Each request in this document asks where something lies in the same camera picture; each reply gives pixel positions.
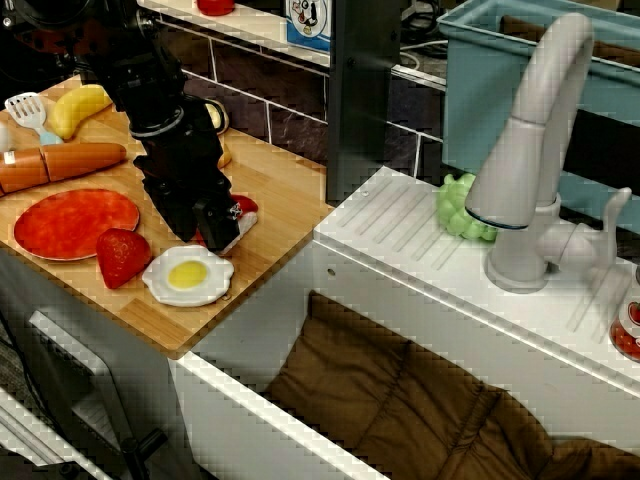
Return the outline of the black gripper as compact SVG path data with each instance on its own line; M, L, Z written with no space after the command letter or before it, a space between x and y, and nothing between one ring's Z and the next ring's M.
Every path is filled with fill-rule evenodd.
M219 102L193 95L181 108L180 120L163 129L131 129L146 153L137 167L154 207L180 240L190 241L197 228L208 250L223 252L240 235L241 215L218 168L228 115Z

